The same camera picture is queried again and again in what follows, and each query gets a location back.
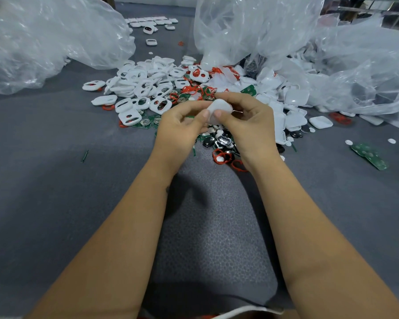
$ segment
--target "clear plastic bag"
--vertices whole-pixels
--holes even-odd
[[[194,38],[204,68],[236,64],[249,54],[277,62],[303,47],[324,0],[198,0]]]
[[[122,15],[101,0],[0,0],[0,94],[42,87],[67,57],[111,69],[135,49]]]
[[[399,31],[381,27],[381,21],[373,16],[357,24],[317,28],[316,68],[330,78],[314,91],[330,111],[399,112]]]

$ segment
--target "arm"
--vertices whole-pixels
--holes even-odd
[[[25,318],[136,318],[160,235],[173,176],[209,118],[210,102],[163,114],[154,150],[102,226]],[[191,123],[186,115],[198,114]]]
[[[273,145],[272,109],[244,94],[221,93],[218,97],[244,112],[243,120],[223,111],[215,114],[233,134],[257,182],[299,316],[399,319],[399,301],[279,157]],[[264,148],[262,143],[270,145]]]

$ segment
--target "forearm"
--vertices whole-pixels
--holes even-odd
[[[344,319],[347,312],[350,318],[399,318],[399,301],[282,160],[269,161],[254,177],[302,319]]]
[[[154,261],[171,179],[159,161],[149,160],[111,215],[27,318],[136,318]]]

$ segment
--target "fingernail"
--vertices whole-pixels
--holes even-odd
[[[204,110],[202,111],[202,116],[205,117],[206,119],[210,117],[210,111],[209,110]]]

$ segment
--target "gray table surface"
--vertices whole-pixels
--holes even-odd
[[[193,9],[118,4],[124,17],[167,15],[157,47],[135,29],[133,60],[197,56]],[[177,45],[183,41],[185,46]],[[99,71],[72,62],[38,90],[0,96],[0,316],[26,313],[100,226],[154,144],[154,129],[122,129],[81,90]],[[319,115],[310,110],[309,117]],[[393,145],[388,138],[397,140]],[[367,142],[378,171],[344,143]],[[329,219],[399,297],[399,129],[354,118],[295,141],[286,163]],[[85,150],[84,164],[80,159]],[[216,165],[197,145],[173,180],[144,307],[161,317],[287,305],[269,224],[250,174]]]

